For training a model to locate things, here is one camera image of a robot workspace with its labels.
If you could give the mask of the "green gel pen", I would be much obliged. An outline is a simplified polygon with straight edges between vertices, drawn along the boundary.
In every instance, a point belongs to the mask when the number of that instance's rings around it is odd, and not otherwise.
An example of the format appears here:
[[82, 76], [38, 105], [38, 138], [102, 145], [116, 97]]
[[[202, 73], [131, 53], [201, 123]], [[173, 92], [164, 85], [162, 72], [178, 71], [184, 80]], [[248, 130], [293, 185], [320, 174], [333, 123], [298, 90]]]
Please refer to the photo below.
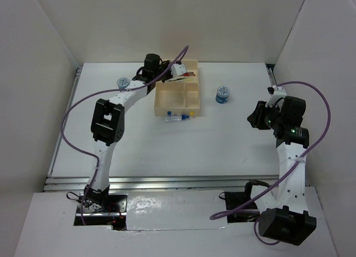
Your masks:
[[187, 79], [187, 77], [174, 77], [174, 78], [166, 80], [165, 82], [184, 81], [186, 79]]

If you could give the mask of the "yellow gel pen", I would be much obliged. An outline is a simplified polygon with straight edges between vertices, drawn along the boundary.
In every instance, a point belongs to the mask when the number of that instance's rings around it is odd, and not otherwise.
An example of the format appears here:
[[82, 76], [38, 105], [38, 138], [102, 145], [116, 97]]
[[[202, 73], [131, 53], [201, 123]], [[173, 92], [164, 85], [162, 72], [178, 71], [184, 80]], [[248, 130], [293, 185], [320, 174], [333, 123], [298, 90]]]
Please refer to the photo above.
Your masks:
[[187, 77], [187, 79], [184, 80], [184, 81], [176, 81], [176, 82], [190, 82], [190, 81], [194, 81], [194, 80], [195, 80], [195, 79], [192, 78], [192, 77]]

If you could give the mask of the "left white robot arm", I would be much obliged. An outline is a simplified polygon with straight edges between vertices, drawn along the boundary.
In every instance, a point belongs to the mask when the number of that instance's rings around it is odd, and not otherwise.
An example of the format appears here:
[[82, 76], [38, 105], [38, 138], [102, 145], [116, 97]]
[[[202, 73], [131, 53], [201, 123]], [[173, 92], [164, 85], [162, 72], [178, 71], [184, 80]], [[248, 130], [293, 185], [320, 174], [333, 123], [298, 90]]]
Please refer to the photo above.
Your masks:
[[93, 172], [84, 189], [86, 200], [98, 212], [110, 206], [109, 173], [113, 151], [125, 131], [125, 113], [140, 99], [155, 88], [154, 80], [171, 78], [172, 61], [163, 61], [154, 53], [146, 55], [144, 65], [129, 80], [121, 77], [117, 81], [119, 93], [108, 100], [99, 99], [95, 104], [91, 132], [95, 142]]

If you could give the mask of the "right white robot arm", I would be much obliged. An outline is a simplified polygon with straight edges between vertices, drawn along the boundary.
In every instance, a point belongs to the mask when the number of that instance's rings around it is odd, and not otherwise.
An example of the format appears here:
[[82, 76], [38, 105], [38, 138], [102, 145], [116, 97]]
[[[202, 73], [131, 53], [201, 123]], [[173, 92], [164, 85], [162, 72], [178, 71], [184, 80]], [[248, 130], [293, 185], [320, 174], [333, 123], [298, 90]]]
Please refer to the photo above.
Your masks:
[[317, 220], [309, 214], [305, 197], [305, 152], [309, 131], [301, 126], [306, 109], [304, 100], [285, 96], [268, 104], [259, 101], [248, 122], [259, 130], [272, 130], [279, 158], [278, 192], [273, 195], [265, 183], [253, 183], [244, 192], [243, 202], [257, 207], [259, 236], [299, 246], [316, 229]]

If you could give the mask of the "cream wooden organizer box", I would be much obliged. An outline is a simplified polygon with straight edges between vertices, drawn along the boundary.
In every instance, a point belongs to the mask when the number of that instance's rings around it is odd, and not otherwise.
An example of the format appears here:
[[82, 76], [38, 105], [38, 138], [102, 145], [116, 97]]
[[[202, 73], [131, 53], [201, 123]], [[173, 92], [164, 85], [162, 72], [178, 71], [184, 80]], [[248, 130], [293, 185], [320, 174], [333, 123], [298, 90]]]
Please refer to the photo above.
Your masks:
[[200, 116], [200, 85], [197, 60], [182, 60], [176, 63], [183, 63], [187, 72], [194, 72], [195, 76], [183, 74], [178, 77], [192, 77], [195, 80], [190, 82], [165, 82], [172, 77], [171, 71], [168, 78], [159, 81], [155, 87], [155, 116], [164, 117], [168, 111], [182, 115], [194, 112], [195, 116]]

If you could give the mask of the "clear pushpin case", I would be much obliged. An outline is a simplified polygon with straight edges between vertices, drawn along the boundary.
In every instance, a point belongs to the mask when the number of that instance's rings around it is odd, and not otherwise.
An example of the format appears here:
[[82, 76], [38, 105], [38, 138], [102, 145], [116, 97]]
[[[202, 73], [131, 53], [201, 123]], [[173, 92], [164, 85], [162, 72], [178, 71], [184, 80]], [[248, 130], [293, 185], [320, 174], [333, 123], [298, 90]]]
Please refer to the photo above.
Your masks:
[[188, 114], [174, 114], [171, 111], [167, 112], [167, 115], [164, 117], [165, 122], [179, 122], [179, 121], [186, 121], [190, 120], [195, 116], [194, 112], [189, 112]]

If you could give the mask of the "white foil front panel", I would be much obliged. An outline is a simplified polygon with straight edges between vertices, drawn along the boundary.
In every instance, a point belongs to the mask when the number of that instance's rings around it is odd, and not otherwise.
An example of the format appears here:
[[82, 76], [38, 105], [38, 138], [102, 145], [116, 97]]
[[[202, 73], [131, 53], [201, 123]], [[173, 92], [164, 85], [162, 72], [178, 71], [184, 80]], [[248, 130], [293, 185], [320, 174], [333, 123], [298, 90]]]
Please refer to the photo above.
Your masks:
[[132, 191], [127, 197], [129, 231], [215, 230], [229, 226], [210, 216], [226, 209], [220, 190]]

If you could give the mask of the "aluminium front rail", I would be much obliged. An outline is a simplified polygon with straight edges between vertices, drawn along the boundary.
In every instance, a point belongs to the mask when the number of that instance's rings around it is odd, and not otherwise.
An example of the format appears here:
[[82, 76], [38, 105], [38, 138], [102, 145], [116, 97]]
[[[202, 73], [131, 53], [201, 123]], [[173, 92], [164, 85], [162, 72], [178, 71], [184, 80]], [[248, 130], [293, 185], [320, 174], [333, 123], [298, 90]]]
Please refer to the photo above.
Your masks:
[[[249, 180], [273, 183], [276, 175], [261, 176], [168, 176], [168, 177], [111, 177], [110, 191], [124, 190], [194, 190], [194, 189], [237, 189]], [[44, 192], [82, 191], [86, 177], [48, 177]]]

